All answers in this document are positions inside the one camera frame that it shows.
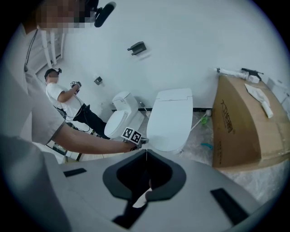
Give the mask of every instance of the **blue object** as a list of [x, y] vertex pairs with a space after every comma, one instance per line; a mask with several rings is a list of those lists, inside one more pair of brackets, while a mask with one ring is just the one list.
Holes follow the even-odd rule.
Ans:
[[201, 146], [206, 146], [206, 147], [210, 148], [210, 150], [213, 150], [213, 146], [208, 144], [208, 143], [201, 143], [200, 145]]

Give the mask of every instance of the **green object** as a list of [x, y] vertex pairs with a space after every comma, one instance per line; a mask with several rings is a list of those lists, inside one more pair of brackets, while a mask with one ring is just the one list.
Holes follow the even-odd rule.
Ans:
[[201, 124], [206, 124], [207, 122], [208, 122], [208, 118], [207, 117], [202, 117], [202, 119], [201, 119]]

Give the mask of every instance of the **black toilet paper holder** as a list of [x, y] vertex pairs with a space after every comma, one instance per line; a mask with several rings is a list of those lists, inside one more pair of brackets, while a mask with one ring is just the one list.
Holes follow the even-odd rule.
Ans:
[[147, 48], [144, 44], [143, 41], [141, 42], [137, 42], [134, 45], [132, 45], [130, 48], [128, 48], [127, 50], [130, 51], [132, 50], [133, 53], [131, 54], [132, 56], [139, 54], [140, 52], [145, 51]]

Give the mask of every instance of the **black baseboard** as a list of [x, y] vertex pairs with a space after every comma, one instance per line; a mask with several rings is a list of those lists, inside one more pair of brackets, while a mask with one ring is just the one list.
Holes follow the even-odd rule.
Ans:
[[[152, 108], [146, 108], [146, 110], [144, 108], [139, 108], [139, 111], [152, 111]], [[211, 110], [211, 108], [193, 108], [194, 112], [205, 112], [206, 110]]]

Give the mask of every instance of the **white toilet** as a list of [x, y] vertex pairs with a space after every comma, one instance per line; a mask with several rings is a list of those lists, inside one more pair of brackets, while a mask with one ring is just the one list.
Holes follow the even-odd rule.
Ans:
[[117, 111], [109, 118], [105, 135], [109, 138], [119, 137], [127, 126], [138, 130], [144, 115], [138, 111], [138, 102], [133, 95], [128, 91], [120, 92], [113, 98], [113, 104]]
[[178, 154], [189, 137], [192, 117], [191, 89], [159, 92], [147, 126], [150, 149], [160, 155]]

